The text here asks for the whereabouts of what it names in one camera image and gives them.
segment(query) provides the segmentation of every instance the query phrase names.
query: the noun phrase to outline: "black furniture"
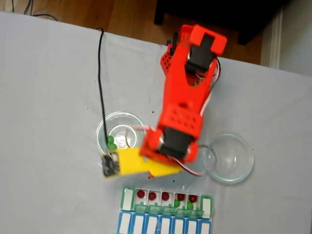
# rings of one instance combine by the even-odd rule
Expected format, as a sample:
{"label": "black furniture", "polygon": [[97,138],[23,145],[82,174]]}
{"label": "black furniture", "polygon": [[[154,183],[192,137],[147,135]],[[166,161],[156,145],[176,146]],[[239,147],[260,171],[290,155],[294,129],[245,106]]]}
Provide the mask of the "black furniture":
{"label": "black furniture", "polygon": [[182,16],[240,32],[238,43],[246,45],[260,33],[288,0],[157,0],[154,23],[164,14]]}

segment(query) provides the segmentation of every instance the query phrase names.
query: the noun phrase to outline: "wooden floor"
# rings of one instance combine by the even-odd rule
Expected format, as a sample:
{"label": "wooden floor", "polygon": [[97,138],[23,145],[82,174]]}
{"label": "wooden floor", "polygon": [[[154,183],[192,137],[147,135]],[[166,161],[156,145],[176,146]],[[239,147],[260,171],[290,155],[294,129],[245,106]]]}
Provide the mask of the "wooden floor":
{"label": "wooden floor", "polygon": [[[28,0],[14,0],[15,12],[23,13]],[[154,25],[156,0],[34,0],[33,14],[48,13],[59,21],[88,28],[102,27],[114,34],[165,44],[189,19],[166,15]],[[0,0],[0,10],[11,11],[11,0]],[[262,34],[248,45],[237,44],[238,32],[210,27],[228,38],[223,57],[259,64]]]}

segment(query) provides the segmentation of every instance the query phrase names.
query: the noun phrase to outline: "wire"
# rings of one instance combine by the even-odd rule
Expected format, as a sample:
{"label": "wire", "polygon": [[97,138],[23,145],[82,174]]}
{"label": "wire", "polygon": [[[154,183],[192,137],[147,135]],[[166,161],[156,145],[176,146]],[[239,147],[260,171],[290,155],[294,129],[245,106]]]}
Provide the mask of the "wire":
{"label": "wire", "polygon": [[156,131],[155,128],[151,127],[150,125],[131,125],[130,127],[134,129],[141,129],[141,130],[152,130]]}
{"label": "wire", "polygon": [[33,5],[34,5],[34,0],[31,0],[30,15],[33,14]]}
{"label": "wire", "polygon": [[126,129],[125,140],[126,140],[126,144],[127,144],[128,148],[131,148],[129,143],[128,143],[127,136],[128,136],[128,129]]}
{"label": "wire", "polygon": [[28,1],[28,4],[27,4],[26,9],[24,11],[24,15],[27,15],[27,11],[28,11],[28,8],[30,6],[30,2],[31,2],[31,0]]}
{"label": "wire", "polygon": [[178,159],[176,159],[175,157],[172,157],[170,155],[168,155],[168,158],[174,162],[176,162],[182,169],[184,169],[185,171],[187,171],[188,173],[194,175],[194,176],[198,176],[198,177],[203,177],[204,174],[202,172],[195,172],[192,171],[190,168],[188,168],[187,166],[185,166],[184,164],[182,164],[182,162],[180,162]]}
{"label": "wire", "polygon": [[103,99],[103,91],[102,91],[102,84],[101,84],[101,56],[100,56],[104,30],[102,28],[96,28],[96,29],[101,30],[101,36],[99,38],[99,44],[98,44],[98,74],[97,74],[97,79],[98,79],[99,95],[101,98],[101,106],[102,106],[104,137],[105,137],[105,143],[106,143],[107,149],[108,149],[108,136],[107,136],[106,121],[105,121],[105,108],[104,108],[104,99]]}
{"label": "wire", "polygon": [[33,15],[33,16],[49,16],[49,17],[52,17],[53,19],[55,19],[55,21],[58,21],[58,19],[57,18],[55,18],[54,16],[52,16],[52,15],[50,15],[50,14],[35,14],[35,15]]}
{"label": "wire", "polygon": [[217,73],[216,73],[216,78],[215,78],[215,81],[213,82],[211,88],[210,88],[210,91],[209,91],[209,95],[207,97],[207,99],[205,100],[204,104],[203,104],[203,107],[201,108],[200,110],[200,116],[203,116],[204,112],[205,112],[205,109],[206,109],[206,106],[208,104],[208,102],[210,101],[210,98],[211,98],[211,93],[212,93],[212,90],[215,86],[215,84],[218,82],[219,78],[220,78],[220,74],[221,74],[221,64],[220,64],[220,61],[216,58],[216,65],[217,65]]}

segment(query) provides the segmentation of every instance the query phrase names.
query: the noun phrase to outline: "red plastic part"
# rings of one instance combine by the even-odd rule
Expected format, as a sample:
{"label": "red plastic part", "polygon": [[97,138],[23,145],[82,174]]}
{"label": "red plastic part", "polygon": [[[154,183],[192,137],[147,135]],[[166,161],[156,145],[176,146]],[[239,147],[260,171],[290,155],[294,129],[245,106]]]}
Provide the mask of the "red plastic part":
{"label": "red plastic part", "polygon": [[163,130],[170,127],[192,136],[193,141],[189,145],[187,155],[181,160],[182,163],[193,162],[196,159],[203,117],[200,110],[209,95],[211,82],[216,67],[213,60],[206,74],[202,74],[203,80],[197,86],[193,86],[197,77],[186,75],[185,64],[192,45],[200,45],[205,34],[214,37],[211,51],[216,56],[222,54],[227,39],[213,31],[199,25],[183,25],[179,32],[179,42],[173,56],[168,50],[161,57],[160,64],[166,75],[163,106],[156,130],[147,130],[146,136],[140,148],[140,155],[165,164],[177,166],[167,156],[157,152],[160,145],[160,137]]}
{"label": "red plastic part", "polygon": [[152,173],[148,172],[148,178],[149,178],[149,179],[153,179],[153,178],[154,178],[154,176],[152,175]]}

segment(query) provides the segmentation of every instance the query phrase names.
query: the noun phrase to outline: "red token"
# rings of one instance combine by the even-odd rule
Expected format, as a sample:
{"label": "red token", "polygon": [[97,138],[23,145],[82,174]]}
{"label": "red token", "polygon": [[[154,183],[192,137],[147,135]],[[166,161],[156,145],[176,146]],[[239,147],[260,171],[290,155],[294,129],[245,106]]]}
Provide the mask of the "red token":
{"label": "red token", "polygon": [[195,195],[190,195],[190,196],[189,196],[189,201],[190,201],[191,203],[197,202],[197,196],[195,196]]}
{"label": "red token", "polygon": [[161,199],[163,199],[164,201],[167,201],[169,199],[169,193],[163,192],[161,195]]}
{"label": "red token", "polygon": [[155,198],[156,198],[156,193],[150,192],[150,194],[148,194],[148,199],[149,200],[153,201],[153,200],[155,200]]}
{"label": "red token", "polygon": [[138,196],[138,198],[144,198],[145,196],[145,192],[143,190],[139,190],[136,195]]}
{"label": "red token", "polygon": [[178,194],[176,197],[177,197],[177,199],[179,201],[183,201],[185,199],[185,195],[184,194]]}

